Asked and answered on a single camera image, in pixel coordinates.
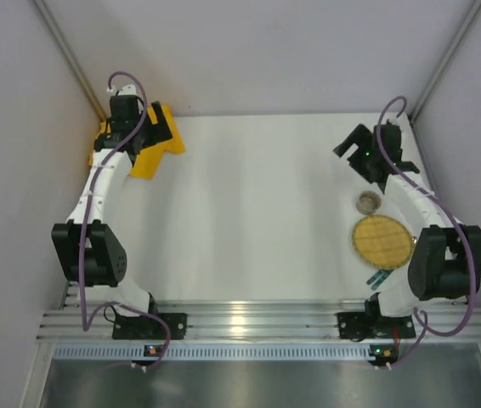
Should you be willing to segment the yellow cartoon placemat cloth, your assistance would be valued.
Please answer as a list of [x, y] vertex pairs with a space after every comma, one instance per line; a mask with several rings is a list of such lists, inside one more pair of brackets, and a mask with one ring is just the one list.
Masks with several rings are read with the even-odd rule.
[[[132, 130], [139, 123], [141, 112], [139, 105], [143, 100], [139, 96], [124, 95], [110, 98], [110, 116], [106, 119], [112, 124], [113, 130]], [[156, 123], [156, 115], [148, 106], [147, 112], [151, 122]], [[169, 129], [172, 131], [172, 138], [168, 141], [155, 144], [149, 148], [142, 149], [136, 161], [131, 161], [133, 168], [131, 175], [135, 178], [152, 179], [161, 163], [165, 152], [181, 154], [185, 152], [184, 143], [176, 127], [173, 115], [168, 106], [161, 104]]]

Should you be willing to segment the speckled ceramic cup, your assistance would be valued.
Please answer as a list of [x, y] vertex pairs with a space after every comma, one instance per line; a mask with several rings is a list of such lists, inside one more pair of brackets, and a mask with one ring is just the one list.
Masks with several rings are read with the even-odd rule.
[[357, 210], [366, 216], [374, 214], [382, 205], [381, 197], [374, 191], [365, 190], [361, 192], [356, 200]]

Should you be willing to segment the round woven bamboo plate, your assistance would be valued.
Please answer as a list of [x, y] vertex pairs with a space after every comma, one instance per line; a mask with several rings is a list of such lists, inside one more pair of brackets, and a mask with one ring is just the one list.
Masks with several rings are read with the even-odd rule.
[[395, 218], [370, 215], [353, 227], [351, 241], [356, 253], [378, 269], [398, 269], [406, 265], [415, 243], [408, 229]]

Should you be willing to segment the spoon with green handle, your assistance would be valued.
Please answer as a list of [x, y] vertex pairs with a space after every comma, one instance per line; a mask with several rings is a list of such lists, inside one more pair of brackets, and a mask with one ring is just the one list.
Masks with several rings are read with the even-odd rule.
[[384, 269], [384, 275], [382, 276], [382, 283], [393, 273], [392, 269]]

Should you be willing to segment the fork with green handle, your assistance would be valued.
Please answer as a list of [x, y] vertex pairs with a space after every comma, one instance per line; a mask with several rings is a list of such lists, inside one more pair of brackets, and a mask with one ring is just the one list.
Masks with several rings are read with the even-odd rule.
[[382, 276], [384, 275], [384, 270], [379, 269], [367, 282], [366, 285], [375, 291], [382, 284]]

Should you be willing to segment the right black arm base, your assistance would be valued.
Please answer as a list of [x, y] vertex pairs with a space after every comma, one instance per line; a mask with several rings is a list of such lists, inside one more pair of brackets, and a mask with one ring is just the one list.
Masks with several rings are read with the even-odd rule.
[[366, 339], [412, 339], [416, 330], [410, 316], [367, 317], [364, 312], [342, 312], [336, 314], [339, 337], [354, 342]]

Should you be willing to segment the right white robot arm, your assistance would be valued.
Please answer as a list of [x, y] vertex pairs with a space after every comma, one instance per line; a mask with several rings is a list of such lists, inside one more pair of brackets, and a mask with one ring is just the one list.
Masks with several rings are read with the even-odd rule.
[[481, 284], [481, 229], [458, 221], [423, 183], [418, 167], [403, 161], [400, 126], [386, 122], [358, 125], [334, 152], [343, 156], [355, 145], [349, 166], [376, 184], [418, 234], [409, 242], [409, 259], [397, 284], [373, 295], [367, 310], [382, 318], [420, 315], [433, 300], [474, 299]]

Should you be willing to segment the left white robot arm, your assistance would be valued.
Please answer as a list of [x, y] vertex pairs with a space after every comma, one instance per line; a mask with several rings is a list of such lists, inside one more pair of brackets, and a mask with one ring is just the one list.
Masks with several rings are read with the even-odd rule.
[[127, 252], [110, 221], [126, 179], [151, 180], [166, 153], [186, 151], [167, 105], [147, 102], [133, 83], [108, 91], [110, 115], [93, 141], [87, 181], [67, 220], [51, 231], [65, 278], [80, 286], [84, 328], [95, 316], [90, 301], [150, 313], [152, 296], [128, 277]]

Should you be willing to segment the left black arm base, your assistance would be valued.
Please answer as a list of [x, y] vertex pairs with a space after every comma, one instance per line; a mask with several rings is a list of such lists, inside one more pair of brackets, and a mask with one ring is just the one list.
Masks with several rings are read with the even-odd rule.
[[[184, 338], [188, 326], [187, 314], [163, 313], [158, 317], [167, 324], [171, 340]], [[155, 320], [143, 316], [127, 317], [118, 314], [111, 336], [114, 340], [165, 340], [166, 335], [163, 325]]]

